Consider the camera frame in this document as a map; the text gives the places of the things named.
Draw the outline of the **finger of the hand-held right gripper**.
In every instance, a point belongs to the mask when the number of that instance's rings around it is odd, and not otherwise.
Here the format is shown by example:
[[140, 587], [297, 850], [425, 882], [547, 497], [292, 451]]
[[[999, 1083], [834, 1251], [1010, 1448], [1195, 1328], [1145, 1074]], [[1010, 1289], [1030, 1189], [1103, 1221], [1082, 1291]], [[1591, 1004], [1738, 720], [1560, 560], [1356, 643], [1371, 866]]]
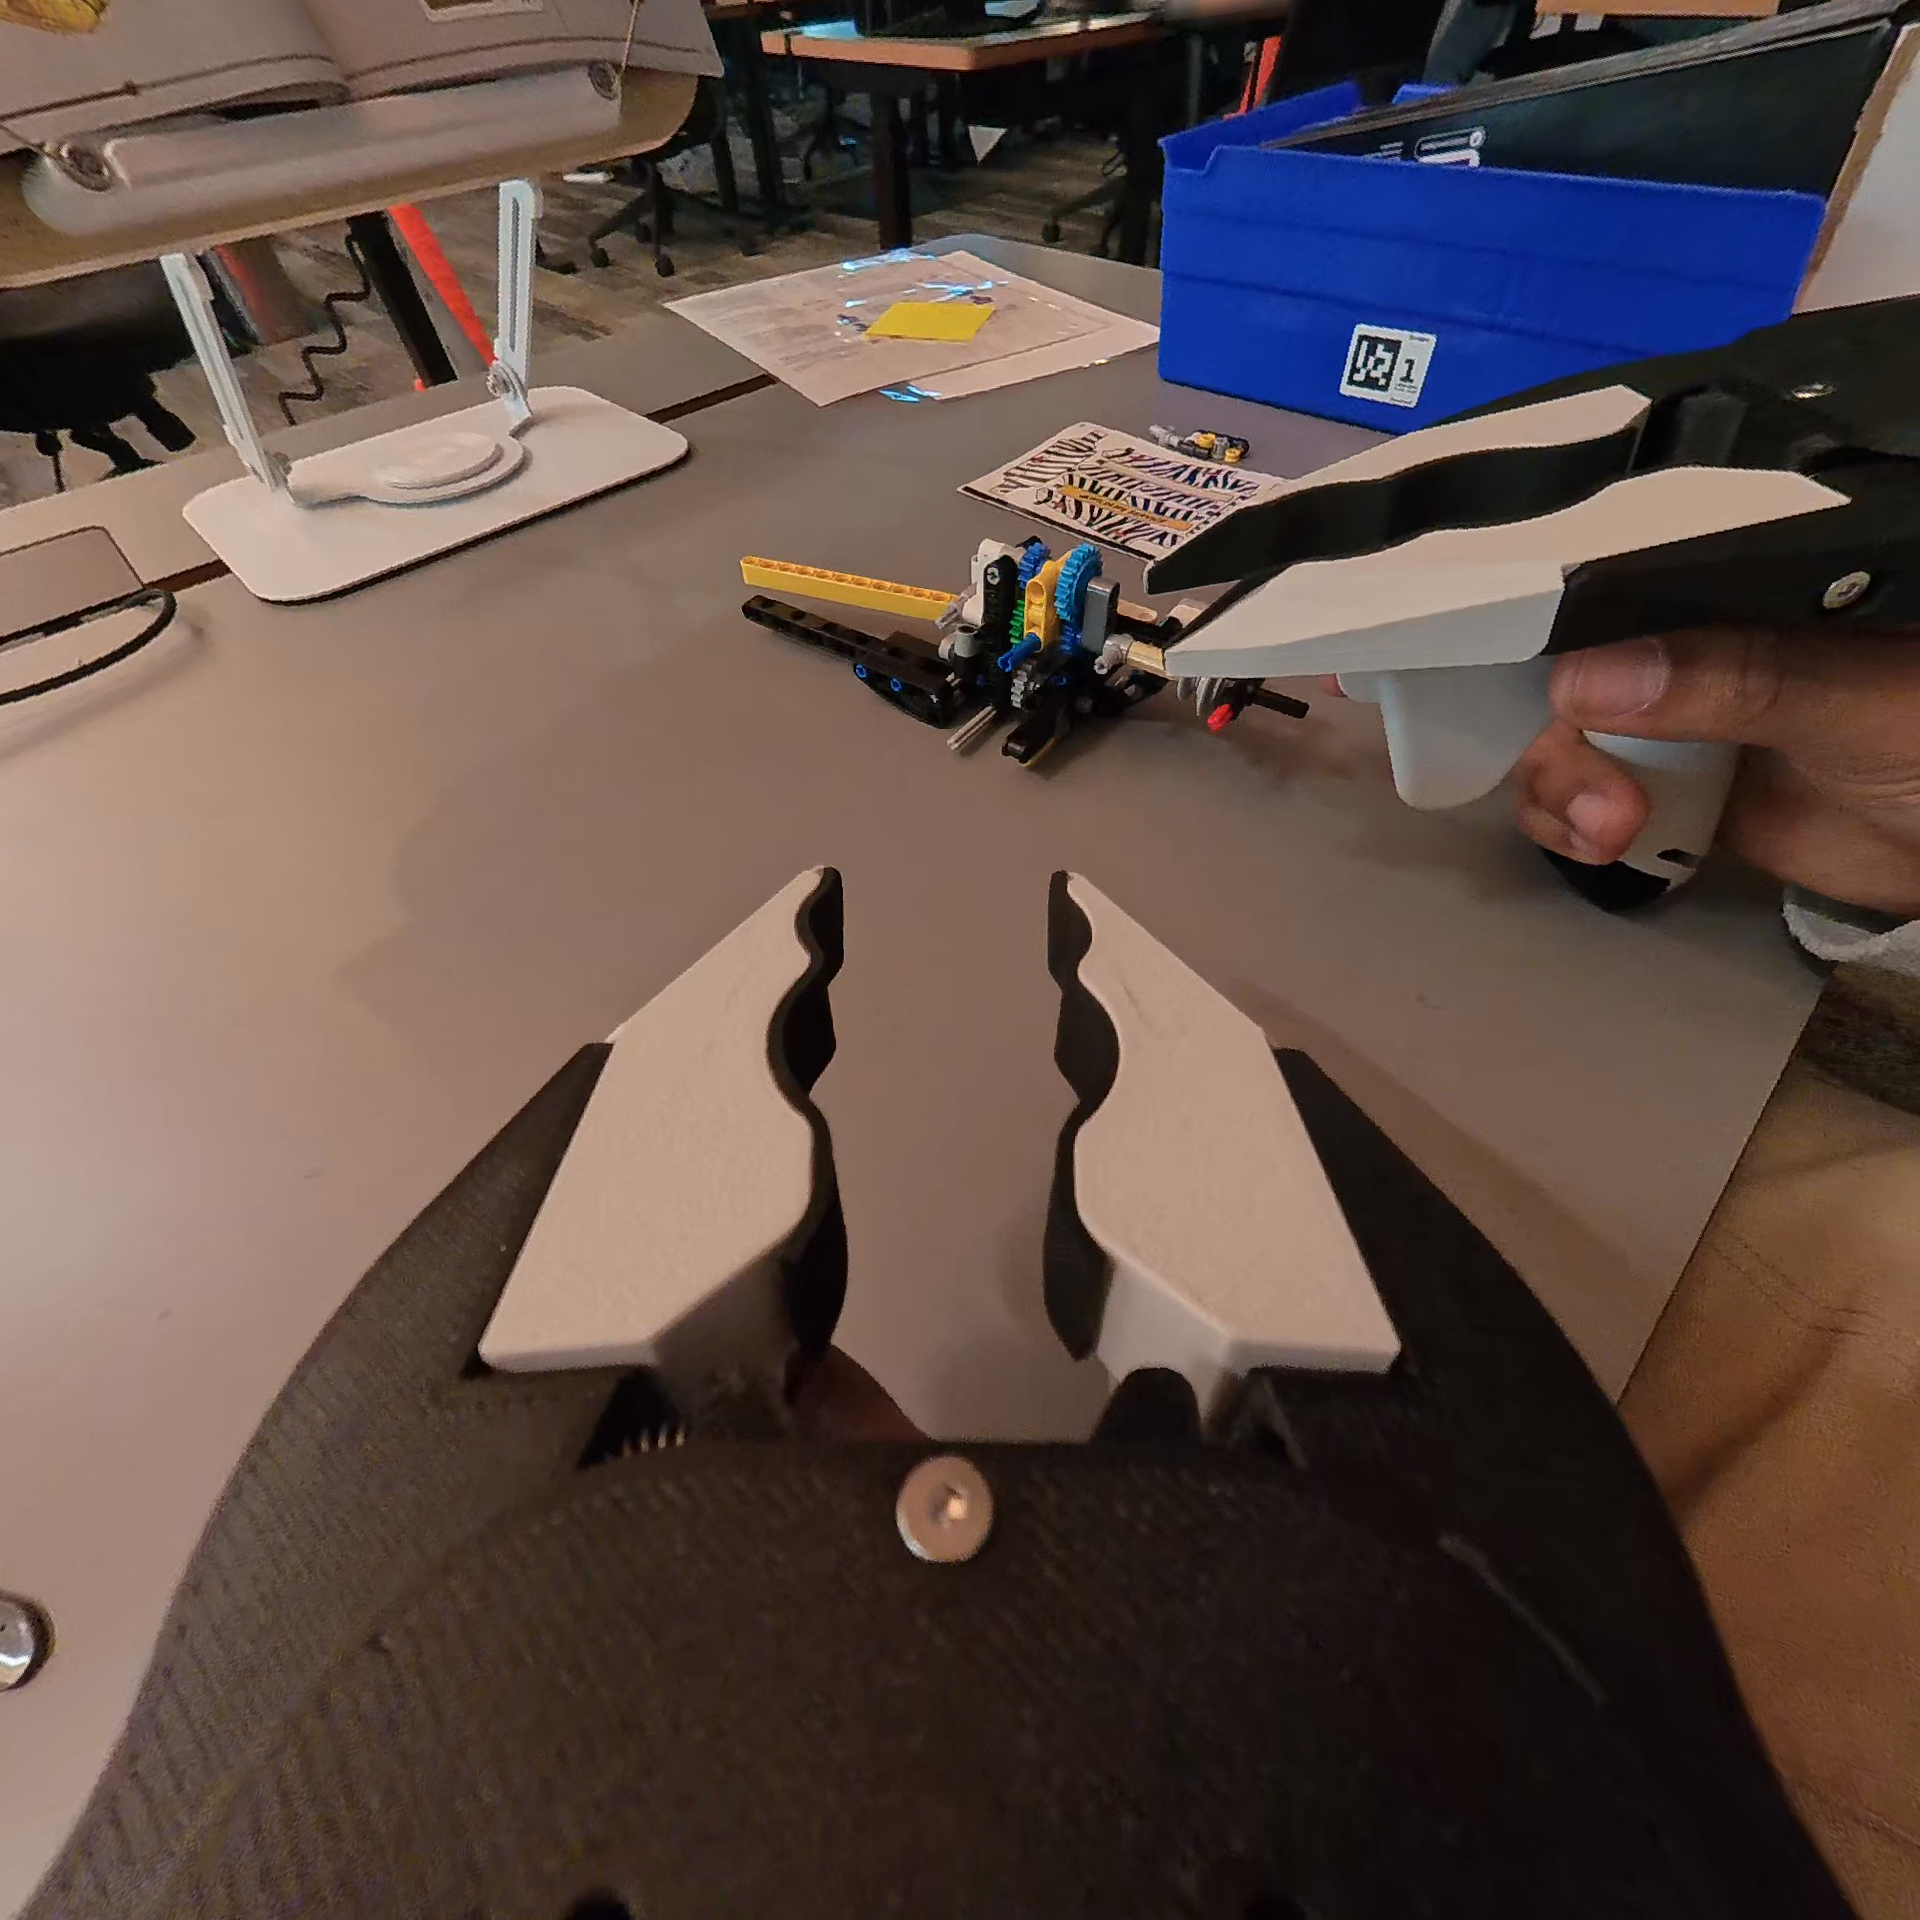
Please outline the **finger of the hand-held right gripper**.
[[1164, 669], [1264, 682], [1522, 662], [1545, 651], [1576, 568], [1843, 502], [1799, 472], [1646, 472], [1544, 517], [1287, 568], [1171, 644]]
[[1561, 513], [1625, 478], [1650, 401], [1628, 386], [1436, 422], [1286, 484], [1145, 572], [1150, 592], [1263, 581], [1433, 533]]

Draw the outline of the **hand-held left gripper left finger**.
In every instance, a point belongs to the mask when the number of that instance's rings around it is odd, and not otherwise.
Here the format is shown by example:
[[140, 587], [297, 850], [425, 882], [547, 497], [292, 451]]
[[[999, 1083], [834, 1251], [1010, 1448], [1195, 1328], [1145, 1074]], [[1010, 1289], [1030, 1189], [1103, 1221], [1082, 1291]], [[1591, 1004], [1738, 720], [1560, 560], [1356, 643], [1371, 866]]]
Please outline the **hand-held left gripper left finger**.
[[785, 1397], [848, 1286], [815, 1090], [832, 1061], [844, 880], [803, 868], [608, 1041], [479, 1339], [498, 1373], [642, 1369], [687, 1420]]

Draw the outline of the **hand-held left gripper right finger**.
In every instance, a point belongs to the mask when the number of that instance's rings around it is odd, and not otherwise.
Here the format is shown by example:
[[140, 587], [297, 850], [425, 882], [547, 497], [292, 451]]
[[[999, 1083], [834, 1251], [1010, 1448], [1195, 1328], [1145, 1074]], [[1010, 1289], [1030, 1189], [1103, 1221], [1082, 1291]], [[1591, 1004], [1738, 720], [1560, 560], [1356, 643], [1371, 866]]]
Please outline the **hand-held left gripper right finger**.
[[1382, 1291], [1263, 1027], [1092, 880], [1047, 888], [1072, 1092], [1042, 1234], [1054, 1334], [1113, 1382], [1162, 1369], [1222, 1425], [1263, 1369], [1384, 1376]]

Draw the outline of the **multicoloured lego technic assembly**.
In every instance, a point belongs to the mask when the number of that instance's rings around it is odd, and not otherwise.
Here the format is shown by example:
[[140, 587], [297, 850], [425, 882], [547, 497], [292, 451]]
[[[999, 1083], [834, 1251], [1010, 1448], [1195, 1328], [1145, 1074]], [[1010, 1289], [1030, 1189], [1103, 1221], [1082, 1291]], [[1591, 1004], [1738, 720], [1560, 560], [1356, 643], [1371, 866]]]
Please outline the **multicoloured lego technic assembly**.
[[750, 625], [848, 668], [875, 700], [945, 732], [956, 755], [994, 736], [1008, 761], [1030, 765], [1166, 688], [1193, 704], [1215, 736], [1249, 710], [1311, 710], [1263, 678], [1168, 678], [1166, 650], [1209, 606], [1159, 613], [1124, 600], [1095, 544], [1057, 554], [1039, 538], [988, 539], [940, 622], [750, 589], [740, 609]]

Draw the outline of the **yellow lego beam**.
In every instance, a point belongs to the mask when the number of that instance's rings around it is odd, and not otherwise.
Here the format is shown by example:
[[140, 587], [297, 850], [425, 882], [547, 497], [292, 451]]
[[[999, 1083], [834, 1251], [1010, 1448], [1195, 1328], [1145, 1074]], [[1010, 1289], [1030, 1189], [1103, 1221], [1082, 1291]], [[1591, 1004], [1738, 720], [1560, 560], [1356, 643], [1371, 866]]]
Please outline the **yellow lego beam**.
[[738, 572], [744, 586], [772, 597], [812, 600], [891, 618], [940, 622], [956, 609], [956, 595], [950, 589], [894, 584], [834, 568], [747, 555], [740, 560]]

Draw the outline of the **person's right hand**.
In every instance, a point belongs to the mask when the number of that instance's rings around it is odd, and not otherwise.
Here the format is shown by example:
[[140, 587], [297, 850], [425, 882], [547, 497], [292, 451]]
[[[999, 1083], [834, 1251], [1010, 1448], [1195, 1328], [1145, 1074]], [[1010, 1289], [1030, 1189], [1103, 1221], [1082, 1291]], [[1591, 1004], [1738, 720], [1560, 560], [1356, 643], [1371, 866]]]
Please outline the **person's right hand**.
[[1898, 923], [1918, 912], [1915, 628], [1714, 628], [1561, 657], [1522, 755], [1519, 820], [1591, 866], [1641, 835], [1648, 795], [1600, 736], [1738, 745], [1720, 849]]

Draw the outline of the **blue plastic bin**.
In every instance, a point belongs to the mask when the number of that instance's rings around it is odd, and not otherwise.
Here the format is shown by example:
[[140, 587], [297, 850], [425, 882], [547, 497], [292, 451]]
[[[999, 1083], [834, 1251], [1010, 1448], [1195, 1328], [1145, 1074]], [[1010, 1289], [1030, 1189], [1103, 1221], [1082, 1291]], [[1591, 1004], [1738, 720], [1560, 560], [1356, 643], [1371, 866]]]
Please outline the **blue plastic bin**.
[[1289, 149], [1360, 85], [1162, 141], [1166, 382], [1386, 434], [1786, 321], [1823, 197]]

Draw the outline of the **zebra striped sticker sheet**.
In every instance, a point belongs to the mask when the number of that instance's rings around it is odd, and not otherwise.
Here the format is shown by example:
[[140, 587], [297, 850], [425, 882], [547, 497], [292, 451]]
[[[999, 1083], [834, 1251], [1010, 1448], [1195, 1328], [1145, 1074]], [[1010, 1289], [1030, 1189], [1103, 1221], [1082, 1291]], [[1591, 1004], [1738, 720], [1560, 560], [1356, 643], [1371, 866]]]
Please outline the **zebra striped sticker sheet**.
[[1192, 462], [1150, 437], [1100, 422], [1074, 422], [963, 484], [966, 497], [1138, 560], [1168, 558], [1241, 508], [1287, 490], [1289, 481], [1246, 462]]

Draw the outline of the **black cardboard box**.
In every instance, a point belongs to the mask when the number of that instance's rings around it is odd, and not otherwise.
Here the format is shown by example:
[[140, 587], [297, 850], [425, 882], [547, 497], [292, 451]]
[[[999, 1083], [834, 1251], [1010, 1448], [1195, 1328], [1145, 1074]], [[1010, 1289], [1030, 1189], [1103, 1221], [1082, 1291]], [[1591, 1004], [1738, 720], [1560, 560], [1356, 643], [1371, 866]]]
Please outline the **black cardboard box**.
[[1918, 5], [1820, 5], [1479, 80], [1279, 149], [1777, 190], [1824, 201], [1795, 309], [1918, 290]]

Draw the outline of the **clear plastic bag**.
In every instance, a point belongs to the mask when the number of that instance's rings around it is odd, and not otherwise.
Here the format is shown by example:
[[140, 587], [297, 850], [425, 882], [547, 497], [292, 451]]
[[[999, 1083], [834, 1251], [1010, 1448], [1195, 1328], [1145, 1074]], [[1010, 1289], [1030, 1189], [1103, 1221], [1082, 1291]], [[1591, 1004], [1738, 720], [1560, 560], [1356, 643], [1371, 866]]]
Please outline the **clear plastic bag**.
[[[993, 300], [998, 316], [968, 345], [868, 342], [864, 326], [899, 300]], [[882, 389], [930, 392], [963, 368], [1067, 345], [1090, 326], [1074, 304], [975, 251], [894, 251], [832, 272], [822, 318], [801, 334], [807, 354], [787, 384], [817, 404]]]

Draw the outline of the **wooden background desk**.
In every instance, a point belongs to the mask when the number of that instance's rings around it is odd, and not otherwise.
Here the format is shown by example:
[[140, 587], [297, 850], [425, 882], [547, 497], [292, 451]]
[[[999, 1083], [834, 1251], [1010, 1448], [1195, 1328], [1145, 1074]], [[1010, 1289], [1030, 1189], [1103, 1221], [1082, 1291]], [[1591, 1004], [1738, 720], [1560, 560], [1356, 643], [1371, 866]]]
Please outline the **wooden background desk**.
[[1155, 12], [1064, 17], [1040, 26], [975, 32], [968, 37], [905, 37], [830, 32], [827, 28], [768, 29], [768, 58], [824, 68], [840, 91], [872, 102], [872, 203], [880, 251], [914, 244], [914, 201], [903, 105], [940, 83], [976, 80], [1010, 68], [1076, 58], [1150, 52], [1166, 38]]

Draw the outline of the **white book stand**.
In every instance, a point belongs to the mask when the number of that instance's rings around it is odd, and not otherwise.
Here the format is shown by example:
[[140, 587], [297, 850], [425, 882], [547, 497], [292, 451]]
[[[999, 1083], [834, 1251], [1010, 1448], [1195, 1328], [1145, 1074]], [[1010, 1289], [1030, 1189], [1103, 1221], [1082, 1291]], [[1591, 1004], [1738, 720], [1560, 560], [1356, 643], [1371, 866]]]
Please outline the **white book stand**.
[[[590, 65], [249, 118], [192, 114], [4, 155], [4, 284], [155, 258], [248, 476], [184, 520], [255, 600], [313, 603], [662, 474], [684, 434], [534, 378], [539, 177], [647, 153], [716, 73]], [[202, 256], [399, 201], [496, 185], [488, 397], [292, 459], [251, 416]]]

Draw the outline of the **black office chair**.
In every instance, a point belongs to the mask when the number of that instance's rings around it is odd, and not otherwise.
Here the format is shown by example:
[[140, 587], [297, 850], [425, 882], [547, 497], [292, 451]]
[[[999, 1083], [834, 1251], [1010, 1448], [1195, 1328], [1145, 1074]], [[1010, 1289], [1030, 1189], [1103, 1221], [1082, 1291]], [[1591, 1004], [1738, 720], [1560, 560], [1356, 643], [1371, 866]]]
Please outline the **black office chair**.
[[65, 442], [103, 452], [114, 474], [154, 467], [114, 429], [136, 419], [166, 451], [198, 444], [154, 378], [192, 358], [160, 262], [3, 293], [3, 427], [59, 462]]
[[[713, 168], [713, 194], [707, 198], [674, 185], [665, 171], [668, 162], [696, 152], [708, 152]], [[584, 246], [595, 270], [610, 266], [608, 240], [626, 234], [651, 258], [663, 281], [674, 278], [676, 261], [671, 253], [671, 244], [676, 235], [676, 216], [681, 208], [703, 217], [744, 256], [752, 253], [752, 237], [738, 225], [740, 205], [729, 144], [729, 102], [723, 80], [700, 80], [681, 131], [658, 152], [638, 155], [625, 164], [641, 182], [641, 190], [617, 213], [588, 232]]]

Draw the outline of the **orange bar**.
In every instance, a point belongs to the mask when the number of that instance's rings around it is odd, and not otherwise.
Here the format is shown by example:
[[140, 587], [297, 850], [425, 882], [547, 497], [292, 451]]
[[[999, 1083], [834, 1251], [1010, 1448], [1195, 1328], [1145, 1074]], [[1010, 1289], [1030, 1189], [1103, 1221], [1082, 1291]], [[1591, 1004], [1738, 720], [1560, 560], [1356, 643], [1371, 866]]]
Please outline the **orange bar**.
[[443, 304], [450, 322], [479, 353], [483, 368], [490, 365], [494, 358], [490, 331], [480, 322], [459, 275], [454, 270], [441, 240], [434, 235], [432, 225], [416, 203], [391, 203], [386, 205], [386, 213], [415, 262], [423, 270], [436, 300]]

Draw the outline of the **black metal frame leg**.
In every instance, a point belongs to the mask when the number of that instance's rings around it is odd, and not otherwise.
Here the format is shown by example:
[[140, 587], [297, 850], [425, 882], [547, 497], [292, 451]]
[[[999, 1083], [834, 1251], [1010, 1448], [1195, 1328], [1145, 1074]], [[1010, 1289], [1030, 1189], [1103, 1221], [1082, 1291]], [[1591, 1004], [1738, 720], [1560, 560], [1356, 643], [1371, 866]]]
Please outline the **black metal frame leg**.
[[458, 371], [427, 314], [390, 213], [352, 216], [346, 232], [351, 251], [367, 270], [371, 296], [393, 324], [416, 382], [425, 389], [455, 382]]

